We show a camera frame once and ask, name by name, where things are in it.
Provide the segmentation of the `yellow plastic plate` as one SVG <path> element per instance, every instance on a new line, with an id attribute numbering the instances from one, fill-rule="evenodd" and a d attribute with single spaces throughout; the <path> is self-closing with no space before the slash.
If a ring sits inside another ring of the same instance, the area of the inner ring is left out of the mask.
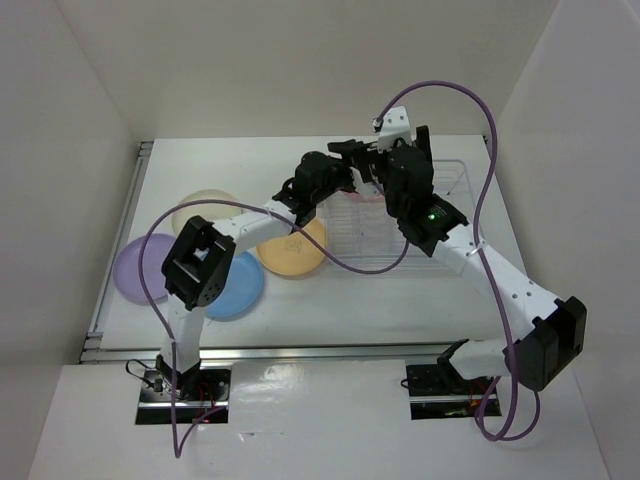
<path id="1" fill-rule="evenodd" d="M 309 274 L 325 259 L 325 254 L 299 232 L 264 242 L 256 252 L 267 270 L 288 277 Z"/>

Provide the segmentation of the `cream plastic plate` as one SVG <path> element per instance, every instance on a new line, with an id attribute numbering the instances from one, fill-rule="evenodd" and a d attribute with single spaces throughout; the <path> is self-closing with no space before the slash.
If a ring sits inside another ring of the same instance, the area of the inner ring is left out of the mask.
<path id="1" fill-rule="evenodd" d="M 236 201 L 230 193 L 219 189 L 204 189 L 196 191 L 185 197 L 181 204 L 198 200 L 227 200 Z M 226 204 L 198 204 L 182 208 L 174 212 L 171 216 L 172 229 L 175 235 L 179 235 L 187 221 L 193 216 L 200 216 L 206 221 L 229 219 L 240 215 L 243 212 L 241 207 Z"/>

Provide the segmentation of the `blue plastic plate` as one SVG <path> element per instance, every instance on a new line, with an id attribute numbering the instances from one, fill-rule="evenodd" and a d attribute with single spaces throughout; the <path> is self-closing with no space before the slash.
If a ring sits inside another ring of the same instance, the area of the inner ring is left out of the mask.
<path id="1" fill-rule="evenodd" d="M 230 321 L 244 315 L 259 299 L 264 288 L 261 264 L 250 252 L 234 257 L 225 287 L 206 310 L 207 318 Z"/>

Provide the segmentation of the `purple plastic plate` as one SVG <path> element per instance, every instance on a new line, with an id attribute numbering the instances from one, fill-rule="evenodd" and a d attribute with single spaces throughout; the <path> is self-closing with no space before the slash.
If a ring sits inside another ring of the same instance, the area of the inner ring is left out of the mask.
<path id="1" fill-rule="evenodd" d="M 113 267 L 113 280 L 116 289 L 129 302 L 148 305 L 143 291 L 138 260 L 144 236 L 130 242 L 116 257 Z M 161 272 L 162 264 L 173 246 L 175 238 L 168 234 L 154 233 L 146 243 L 143 258 L 143 274 L 147 289 L 155 302 L 167 298 L 165 277 Z"/>

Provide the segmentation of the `pink plastic plate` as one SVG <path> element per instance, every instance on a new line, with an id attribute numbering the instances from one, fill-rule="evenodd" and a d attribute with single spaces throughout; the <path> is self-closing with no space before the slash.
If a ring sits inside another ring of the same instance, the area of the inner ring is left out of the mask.
<path id="1" fill-rule="evenodd" d="M 368 189 L 365 192 L 344 192 L 344 196 L 350 201 L 358 203 L 372 203 L 384 200 L 384 196 L 375 188 Z"/>

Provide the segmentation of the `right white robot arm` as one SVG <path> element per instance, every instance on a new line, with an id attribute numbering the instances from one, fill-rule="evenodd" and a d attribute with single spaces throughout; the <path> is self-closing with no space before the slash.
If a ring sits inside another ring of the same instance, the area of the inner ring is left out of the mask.
<path id="1" fill-rule="evenodd" d="M 429 130 L 380 151 L 374 143 L 331 142 L 331 153 L 354 168 L 354 189 L 384 192 L 388 214 L 410 244 L 447 266 L 496 304 L 500 339 L 455 342 L 438 359 L 437 379 L 451 393 L 479 377 L 511 376 L 543 391 L 581 352 L 587 310 L 576 297 L 560 299 L 540 287 L 481 238 L 452 203 L 434 191 Z"/>

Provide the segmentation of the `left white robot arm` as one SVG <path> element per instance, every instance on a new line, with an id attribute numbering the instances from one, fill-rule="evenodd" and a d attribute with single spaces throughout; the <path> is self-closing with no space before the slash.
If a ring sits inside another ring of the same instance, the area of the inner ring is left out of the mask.
<path id="1" fill-rule="evenodd" d="M 168 340 L 156 368 L 168 393 L 187 399 L 198 388 L 204 310 L 222 293 L 234 256 L 302 229 L 315 218 L 318 204 L 338 191 L 354 190 L 349 162 L 312 151 L 263 206 L 246 206 L 225 220 L 195 215 L 186 222 L 161 267 L 169 294 Z"/>

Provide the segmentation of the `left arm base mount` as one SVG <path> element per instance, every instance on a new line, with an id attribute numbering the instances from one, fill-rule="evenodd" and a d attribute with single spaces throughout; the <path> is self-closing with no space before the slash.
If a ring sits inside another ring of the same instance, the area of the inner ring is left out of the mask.
<path id="1" fill-rule="evenodd" d="M 171 386 L 157 370 L 133 359 L 125 363 L 125 372 L 141 382 L 136 425 L 171 424 Z M 226 424 L 229 418 L 231 370 L 205 368 L 194 386 L 176 394 L 178 424 L 192 424 L 204 416 L 203 424 Z"/>

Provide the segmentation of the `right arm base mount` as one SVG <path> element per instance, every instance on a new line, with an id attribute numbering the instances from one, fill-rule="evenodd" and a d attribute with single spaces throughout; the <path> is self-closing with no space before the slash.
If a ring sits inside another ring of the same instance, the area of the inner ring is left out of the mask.
<path id="1" fill-rule="evenodd" d="M 409 364 L 400 386 L 409 394 L 412 420 L 473 417 L 493 379 L 463 380 L 437 364 Z"/>

